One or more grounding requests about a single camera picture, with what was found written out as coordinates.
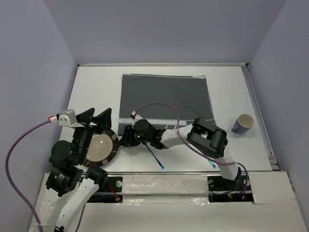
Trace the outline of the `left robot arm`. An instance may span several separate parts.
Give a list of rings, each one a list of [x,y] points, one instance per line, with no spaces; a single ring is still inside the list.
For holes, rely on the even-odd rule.
[[[52,169],[38,213],[34,215],[31,232],[66,232],[72,220],[87,200],[106,188],[108,174],[98,166],[88,168],[85,175],[77,166],[85,162],[92,138],[108,132],[112,127],[112,109],[97,116],[90,108],[75,114],[66,110],[49,117],[49,123],[74,130],[72,140],[60,140],[51,149]]]

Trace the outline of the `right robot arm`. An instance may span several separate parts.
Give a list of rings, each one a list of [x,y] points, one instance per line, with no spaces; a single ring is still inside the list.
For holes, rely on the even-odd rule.
[[[148,120],[136,115],[132,125],[125,126],[119,145],[134,147],[141,143],[149,143],[158,150],[187,145],[218,165],[226,189],[234,189],[240,183],[241,169],[225,150],[227,133],[202,118],[196,118],[192,124],[181,128],[157,129]]]

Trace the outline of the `blue metal fork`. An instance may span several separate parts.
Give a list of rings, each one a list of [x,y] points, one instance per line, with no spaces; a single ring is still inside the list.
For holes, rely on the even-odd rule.
[[[156,160],[156,162],[158,163],[158,165],[160,166],[160,168],[163,170],[164,166],[163,164],[159,161],[159,159],[156,157],[156,155],[154,154],[154,152],[150,149],[150,147],[147,145],[146,142],[142,142],[142,144],[147,148],[147,150],[152,154],[152,156],[154,157],[154,159]]]

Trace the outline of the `grey striped cloth napkin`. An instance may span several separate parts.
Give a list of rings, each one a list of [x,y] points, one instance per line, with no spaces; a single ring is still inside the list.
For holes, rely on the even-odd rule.
[[[185,127],[204,118],[215,124],[205,76],[123,74],[118,135],[138,110],[157,129]]]

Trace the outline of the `black rimmed dinner plate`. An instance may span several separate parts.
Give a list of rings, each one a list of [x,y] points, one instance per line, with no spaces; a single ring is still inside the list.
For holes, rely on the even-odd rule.
[[[94,134],[83,165],[86,167],[102,167],[115,158],[119,149],[119,140],[113,130],[102,134]]]

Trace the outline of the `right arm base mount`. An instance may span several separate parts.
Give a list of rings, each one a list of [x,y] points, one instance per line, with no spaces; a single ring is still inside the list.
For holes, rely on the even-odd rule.
[[[238,173],[236,180],[231,181],[221,176],[208,176],[210,203],[253,203],[253,192],[250,179],[246,174]]]

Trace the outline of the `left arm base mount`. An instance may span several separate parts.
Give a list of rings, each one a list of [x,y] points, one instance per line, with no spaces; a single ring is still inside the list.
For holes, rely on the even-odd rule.
[[[100,187],[87,201],[88,203],[122,203],[122,176],[109,176],[107,184]]]

